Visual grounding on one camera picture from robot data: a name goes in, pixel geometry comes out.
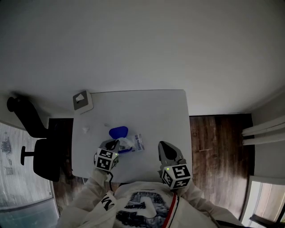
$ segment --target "sleeve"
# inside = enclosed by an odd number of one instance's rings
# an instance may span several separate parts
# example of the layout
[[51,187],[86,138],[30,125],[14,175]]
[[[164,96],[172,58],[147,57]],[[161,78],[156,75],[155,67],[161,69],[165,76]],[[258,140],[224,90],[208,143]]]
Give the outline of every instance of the sleeve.
[[192,181],[185,188],[177,190],[177,195],[184,198],[192,207],[215,220],[243,226],[241,222],[227,209],[218,207],[204,198],[203,192]]
[[75,197],[72,203],[61,213],[57,222],[57,228],[78,227],[81,221],[92,211],[106,194],[104,182],[107,180],[107,173],[93,169],[91,177],[86,182],[82,191]]

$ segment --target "white table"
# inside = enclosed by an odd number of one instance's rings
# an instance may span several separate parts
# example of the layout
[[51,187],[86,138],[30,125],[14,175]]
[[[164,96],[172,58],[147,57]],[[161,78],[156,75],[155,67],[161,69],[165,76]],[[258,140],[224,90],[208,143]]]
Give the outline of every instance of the white table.
[[178,147],[192,173],[189,115],[184,90],[138,90],[92,94],[94,108],[76,114],[73,122],[73,175],[89,178],[93,157],[101,142],[111,139],[109,130],[127,126],[129,134],[142,135],[144,151],[119,156],[112,169],[113,182],[161,182],[158,175],[158,143]]

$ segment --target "dark wood flooring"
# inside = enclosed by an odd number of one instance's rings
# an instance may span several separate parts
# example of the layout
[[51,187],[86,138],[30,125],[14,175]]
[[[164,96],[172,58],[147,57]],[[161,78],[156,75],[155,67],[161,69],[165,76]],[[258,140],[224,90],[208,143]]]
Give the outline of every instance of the dark wood flooring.
[[243,146],[241,136],[251,115],[194,116],[190,126],[194,184],[239,218],[254,170],[254,146]]
[[[61,212],[84,186],[71,173],[72,119],[50,119],[49,128],[60,132],[66,145],[65,173],[54,182]],[[241,215],[249,174],[254,170],[254,146],[242,146],[241,131],[252,126],[250,114],[190,117],[193,182],[205,198]],[[112,184],[113,190],[118,183]]]

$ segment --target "white sweatshirt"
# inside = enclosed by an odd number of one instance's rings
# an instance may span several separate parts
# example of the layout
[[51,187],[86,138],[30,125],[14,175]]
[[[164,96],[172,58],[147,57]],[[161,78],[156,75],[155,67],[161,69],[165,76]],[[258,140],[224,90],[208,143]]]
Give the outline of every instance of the white sweatshirt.
[[191,181],[171,192],[162,183],[134,182],[106,192],[107,174],[94,169],[83,190],[63,210],[57,228],[230,227],[242,226],[227,209],[213,205]]

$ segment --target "blue lid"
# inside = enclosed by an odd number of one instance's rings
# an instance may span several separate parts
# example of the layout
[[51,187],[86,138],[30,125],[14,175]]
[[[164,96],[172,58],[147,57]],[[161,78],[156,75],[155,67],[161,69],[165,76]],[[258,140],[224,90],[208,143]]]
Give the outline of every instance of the blue lid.
[[126,126],[120,126],[116,128],[112,128],[109,131],[109,135],[113,139],[118,139],[118,138],[125,138],[128,135],[129,129]]

